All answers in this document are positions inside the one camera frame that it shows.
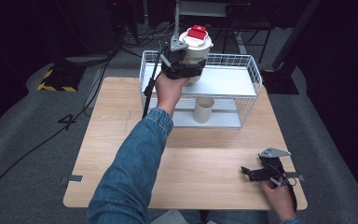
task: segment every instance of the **white wire rack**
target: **white wire rack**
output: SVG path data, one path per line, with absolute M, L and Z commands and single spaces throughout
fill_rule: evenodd
M 153 74 L 158 52 L 144 51 L 140 69 L 140 93 L 145 106 L 144 90 Z M 156 75 L 160 72 L 158 62 Z M 241 128 L 262 89 L 262 79 L 250 55 L 209 53 L 201 78 L 183 87 L 182 97 L 173 115 L 175 127 Z M 214 98 L 213 112 L 206 123 L 193 119 L 197 96 Z M 156 107 L 153 90 L 149 109 Z

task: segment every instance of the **hand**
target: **hand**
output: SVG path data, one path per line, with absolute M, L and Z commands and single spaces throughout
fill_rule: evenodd
M 171 117 L 181 95 L 182 88 L 189 78 L 170 79 L 165 74 L 158 76 L 156 81 L 157 107 L 165 110 Z
M 269 205 L 277 213 L 281 221 L 296 216 L 292 197 L 287 186 L 274 188 L 272 182 L 262 181 L 260 182 L 260 187 L 264 191 Z

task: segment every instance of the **black base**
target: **black base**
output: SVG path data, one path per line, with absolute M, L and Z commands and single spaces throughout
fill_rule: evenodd
M 299 95 L 295 82 L 291 77 L 283 77 L 280 71 L 262 70 L 263 85 L 268 94 Z
M 70 66 L 60 68 L 51 66 L 39 85 L 39 90 L 47 91 L 78 91 L 78 85 L 86 67 Z

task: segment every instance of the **red latch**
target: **red latch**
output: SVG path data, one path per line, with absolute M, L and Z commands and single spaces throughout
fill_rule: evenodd
M 207 35 L 206 28 L 204 26 L 194 25 L 190 30 L 188 30 L 187 35 L 203 40 Z

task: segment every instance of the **black chair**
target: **black chair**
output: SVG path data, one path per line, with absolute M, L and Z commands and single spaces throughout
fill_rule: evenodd
M 269 22 L 269 17 L 265 10 L 263 0 L 232 1 L 231 4 L 226 6 L 225 26 L 226 34 L 222 53 L 224 54 L 226 51 L 228 33 L 253 32 L 253 35 L 248 39 L 247 42 L 244 42 L 243 45 L 262 46 L 263 48 L 261 50 L 260 58 L 258 60 L 258 62 L 261 63 L 264 51 L 266 49 L 266 45 L 269 41 L 269 35 L 272 30 L 272 26 Z M 216 38 L 219 36 L 221 29 L 217 33 Z M 267 31 L 264 43 L 251 43 L 251 41 L 259 33 L 259 31 Z

